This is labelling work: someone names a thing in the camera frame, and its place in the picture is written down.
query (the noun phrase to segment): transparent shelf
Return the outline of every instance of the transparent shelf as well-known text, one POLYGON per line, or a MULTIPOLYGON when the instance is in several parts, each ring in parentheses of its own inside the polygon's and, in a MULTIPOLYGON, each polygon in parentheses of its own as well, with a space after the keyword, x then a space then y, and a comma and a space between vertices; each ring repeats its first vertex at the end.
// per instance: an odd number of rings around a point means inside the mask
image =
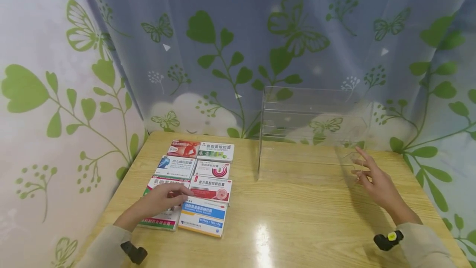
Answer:
POLYGON ((354 184, 355 146, 365 149, 372 112, 371 102, 349 91, 267 86, 258 179, 354 184), (281 100, 283 91, 291 98, 281 100))

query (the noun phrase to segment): curtain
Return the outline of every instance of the curtain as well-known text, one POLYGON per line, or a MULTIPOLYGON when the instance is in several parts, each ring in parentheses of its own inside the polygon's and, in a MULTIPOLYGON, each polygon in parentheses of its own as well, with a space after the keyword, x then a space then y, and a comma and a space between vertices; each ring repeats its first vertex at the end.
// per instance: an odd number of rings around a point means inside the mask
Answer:
POLYGON ((91 1, 150 131, 255 137, 265 86, 373 101, 366 146, 402 155, 476 265, 474 0, 91 1))

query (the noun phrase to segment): box label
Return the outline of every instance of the box label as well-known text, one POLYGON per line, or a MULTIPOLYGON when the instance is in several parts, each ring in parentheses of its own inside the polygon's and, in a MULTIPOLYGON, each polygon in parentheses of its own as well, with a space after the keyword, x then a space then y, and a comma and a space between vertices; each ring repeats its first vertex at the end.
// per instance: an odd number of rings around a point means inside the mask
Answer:
POLYGON ((178 227, 221 237, 227 208, 222 203, 189 197, 188 201, 183 203, 178 227))
POLYGON ((167 155, 179 156, 183 158, 196 158, 199 146, 200 142, 173 140, 170 144, 167 155))
POLYGON ((228 179, 194 176, 190 190, 197 198, 229 202, 232 181, 228 179))
POLYGON ((189 179, 192 176, 196 162, 197 160, 194 158, 163 156, 154 174, 189 179))
POLYGON ((228 179, 230 169, 229 163, 200 160, 197 161, 194 175, 228 179))
MULTIPOLYGON (((190 187, 190 180, 188 179, 153 175, 152 178, 149 180, 149 183, 147 184, 147 187, 144 191, 144 196, 147 195, 148 192, 153 190, 157 185, 174 182, 181 183, 187 188, 190 187)), ((181 211, 182 208, 180 206, 174 206, 172 208, 167 209, 166 211, 161 212, 159 215, 142 220, 139 224, 148 225, 149 227, 154 227, 158 229, 173 231, 176 229, 181 211)))
POLYGON ((232 162, 235 145, 201 142, 197 159, 232 162))

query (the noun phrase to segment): beige sleeve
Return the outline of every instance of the beige sleeve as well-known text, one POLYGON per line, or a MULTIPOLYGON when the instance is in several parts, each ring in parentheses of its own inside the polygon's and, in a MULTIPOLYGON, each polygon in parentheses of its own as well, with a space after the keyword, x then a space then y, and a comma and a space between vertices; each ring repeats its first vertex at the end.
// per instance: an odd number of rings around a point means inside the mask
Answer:
POLYGON ((75 268, 118 268, 126 258, 120 245, 130 241, 132 234, 115 225, 107 225, 86 250, 75 268))
POLYGON ((448 249, 426 225, 405 223, 397 226, 403 234, 403 254, 411 268, 456 268, 448 249))

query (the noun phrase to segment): yellow button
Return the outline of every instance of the yellow button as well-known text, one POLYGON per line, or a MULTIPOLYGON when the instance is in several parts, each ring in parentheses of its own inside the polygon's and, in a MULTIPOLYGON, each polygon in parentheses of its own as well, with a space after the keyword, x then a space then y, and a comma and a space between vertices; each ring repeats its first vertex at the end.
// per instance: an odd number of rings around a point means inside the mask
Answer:
POLYGON ((395 240, 397 240, 397 234, 396 234, 395 232, 389 233, 389 234, 387 235, 387 238, 388 238, 388 240, 390 240, 390 241, 395 241, 395 240))

